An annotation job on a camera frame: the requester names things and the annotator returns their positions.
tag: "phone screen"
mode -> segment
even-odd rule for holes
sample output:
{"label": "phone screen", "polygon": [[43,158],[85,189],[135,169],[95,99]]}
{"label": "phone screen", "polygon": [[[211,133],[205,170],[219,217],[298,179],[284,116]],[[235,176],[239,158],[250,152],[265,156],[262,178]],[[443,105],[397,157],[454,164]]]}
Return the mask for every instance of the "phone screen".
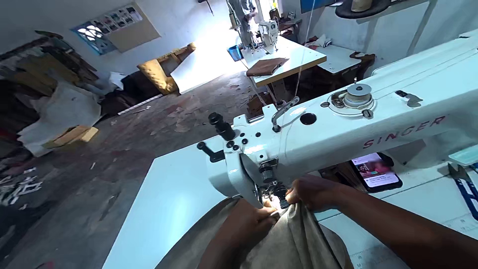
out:
{"label": "phone screen", "polygon": [[371,188],[399,181],[397,175],[395,175],[377,153],[353,159],[352,162],[365,180],[367,186]]}

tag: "concrete floor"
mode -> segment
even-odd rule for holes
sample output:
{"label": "concrete floor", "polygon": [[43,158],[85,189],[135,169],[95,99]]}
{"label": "concrete floor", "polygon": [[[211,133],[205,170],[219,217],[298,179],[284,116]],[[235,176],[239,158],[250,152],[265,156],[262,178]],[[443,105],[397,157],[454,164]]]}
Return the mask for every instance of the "concrete floor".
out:
{"label": "concrete floor", "polygon": [[247,112],[245,102],[253,93],[244,72],[224,75],[185,95],[150,102],[149,110],[99,122],[99,133],[87,144],[34,159],[29,166],[37,170],[31,175],[39,176],[43,188],[15,205],[58,203],[30,227],[0,268],[49,263],[100,269],[153,159],[214,136],[207,116],[218,112],[231,123]]}

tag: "brown leather piece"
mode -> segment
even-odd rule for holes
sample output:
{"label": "brown leather piece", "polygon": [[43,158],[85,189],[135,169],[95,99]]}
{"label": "brown leather piece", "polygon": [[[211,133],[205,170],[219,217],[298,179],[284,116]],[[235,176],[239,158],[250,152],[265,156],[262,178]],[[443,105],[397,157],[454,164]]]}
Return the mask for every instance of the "brown leather piece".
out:
{"label": "brown leather piece", "polygon": [[284,65],[289,59],[287,58],[274,58],[268,60],[260,60],[253,65],[246,72],[248,77],[270,76],[274,74],[277,68]]}

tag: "smartphone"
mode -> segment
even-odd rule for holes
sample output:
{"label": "smartphone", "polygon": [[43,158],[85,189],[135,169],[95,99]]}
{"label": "smartphone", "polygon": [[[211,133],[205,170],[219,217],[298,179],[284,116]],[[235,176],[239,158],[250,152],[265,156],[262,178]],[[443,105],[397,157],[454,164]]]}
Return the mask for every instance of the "smartphone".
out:
{"label": "smartphone", "polygon": [[350,161],[356,175],[368,192],[379,192],[400,188],[402,180],[393,172],[390,161],[379,153],[368,154]]}

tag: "bulletin board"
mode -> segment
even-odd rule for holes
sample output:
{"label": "bulletin board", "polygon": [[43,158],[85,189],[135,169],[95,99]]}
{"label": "bulletin board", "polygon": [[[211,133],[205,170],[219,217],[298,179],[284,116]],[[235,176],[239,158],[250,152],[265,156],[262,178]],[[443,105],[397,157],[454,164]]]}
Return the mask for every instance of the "bulletin board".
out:
{"label": "bulletin board", "polygon": [[301,13],[306,13],[311,11],[312,6],[314,7],[314,9],[318,9],[326,5],[333,4],[335,2],[336,0],[300,0]]}
{"label": "bulletin board", "polygon": [[92,19],[91,23],[98,27],[120,52],[161,37],[135,2],[106,12]]}

